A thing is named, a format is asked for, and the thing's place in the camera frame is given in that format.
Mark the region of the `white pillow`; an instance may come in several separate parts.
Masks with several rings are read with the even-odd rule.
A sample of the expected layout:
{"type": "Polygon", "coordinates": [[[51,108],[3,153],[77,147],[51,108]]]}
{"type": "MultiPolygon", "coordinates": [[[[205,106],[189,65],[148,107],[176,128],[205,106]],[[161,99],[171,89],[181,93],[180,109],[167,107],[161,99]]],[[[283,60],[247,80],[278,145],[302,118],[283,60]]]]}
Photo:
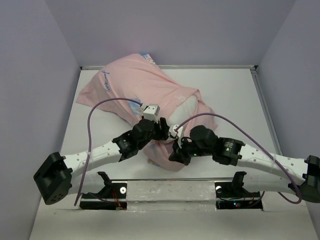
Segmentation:
{"type": "Polygon", "coordinates": [[[190,118],[198,105],[198,100],[194,95],[191,95],[189,98],[184,98],[180,95],[178,100],[181,103],[174,108],[172,114],[167,118],[168,125],[180,125],[182,122],[190,118]]]}

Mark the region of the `pink printed pillowcase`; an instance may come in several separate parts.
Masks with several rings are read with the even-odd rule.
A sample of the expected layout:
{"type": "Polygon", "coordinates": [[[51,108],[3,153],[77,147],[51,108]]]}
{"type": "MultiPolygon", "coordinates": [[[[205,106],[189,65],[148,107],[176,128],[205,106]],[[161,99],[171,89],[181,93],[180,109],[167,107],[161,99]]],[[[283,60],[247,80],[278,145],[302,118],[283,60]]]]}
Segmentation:
{"type": "Polygon", "coordinates": [[[76,102],[93,107],[105,101],[98,109],[114,113],[133,126],[142,115],[139,103],[159,105],[158,115],[167,122],[175,107],[181,103],[178,96],[182,96],[184,100],[191,95],[198,102],[193,115],[183,126],[185,136],[189,136],[190,130],[198,125],[214,131],[218,127],[212,115],[214,111],[202,100],[198,89],[175,82],[148,54],[135,53],[115,60],[99,70],[82,88],[76,102]]]}

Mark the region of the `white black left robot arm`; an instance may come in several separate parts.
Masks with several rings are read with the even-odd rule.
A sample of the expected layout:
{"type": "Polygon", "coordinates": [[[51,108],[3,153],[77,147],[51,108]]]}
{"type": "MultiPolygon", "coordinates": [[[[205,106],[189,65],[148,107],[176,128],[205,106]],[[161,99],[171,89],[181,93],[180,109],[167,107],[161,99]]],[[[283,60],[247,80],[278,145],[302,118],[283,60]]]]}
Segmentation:
{"type": "Polygon", "coordinates": [[[33,176],[46,205],[61,201],[72,190],[85,193],[85,173],[98,167],[134,157],[149,142],[165,141],[170,127],[165,118],[158,122],[141,119],[131,130],[92,150],[61,155],[51,153],[33,176]]]}

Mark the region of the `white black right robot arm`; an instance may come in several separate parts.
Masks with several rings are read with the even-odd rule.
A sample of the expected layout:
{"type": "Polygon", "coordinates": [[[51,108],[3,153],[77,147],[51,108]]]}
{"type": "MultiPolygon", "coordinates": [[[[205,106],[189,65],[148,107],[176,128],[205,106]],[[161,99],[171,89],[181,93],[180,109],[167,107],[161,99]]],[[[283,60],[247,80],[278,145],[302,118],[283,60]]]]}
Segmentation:
{"type": "Polygon", "coordinates": [[[203,125],[195,126],[188,136],[178,125],[172,125],[169,135],[174,139],[171,162],[189,165],[192,158],[212,157],[216,163],[255,169],[260,174],[237,171],[230,183],[235,196],[253,192],[280,192],[295,195],[310,203],[320,201],[320,159],[291,158],[257,149],[240,140],[218,137],[203,125]]]}

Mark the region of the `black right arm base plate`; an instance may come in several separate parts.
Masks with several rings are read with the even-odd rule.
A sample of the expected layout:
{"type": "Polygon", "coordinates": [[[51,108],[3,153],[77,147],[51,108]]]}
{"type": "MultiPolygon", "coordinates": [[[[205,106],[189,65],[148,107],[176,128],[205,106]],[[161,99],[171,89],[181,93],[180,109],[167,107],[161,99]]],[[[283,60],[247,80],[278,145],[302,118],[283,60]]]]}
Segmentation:
{"type": "Polygon", "coordinates": [[[231,181],[215,183],[217,210],[263,210],[260,192],[250,192],[244,188],[244,171],[236,172],[231,181]]]}

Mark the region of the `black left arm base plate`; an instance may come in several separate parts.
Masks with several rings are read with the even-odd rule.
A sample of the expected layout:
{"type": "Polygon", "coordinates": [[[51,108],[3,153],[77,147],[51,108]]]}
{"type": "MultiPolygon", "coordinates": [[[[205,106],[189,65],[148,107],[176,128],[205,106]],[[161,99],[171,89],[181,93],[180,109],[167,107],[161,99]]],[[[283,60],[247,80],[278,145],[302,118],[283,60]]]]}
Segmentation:
{"type": "Polygon", "coordinates": [[[103,187],[97,192],[88,192],[82,195],[79,203],[81,210],[124,211],[127,209],[128,182],[111,180],[102,171],[97,172],[103,180],[103,187]]]}

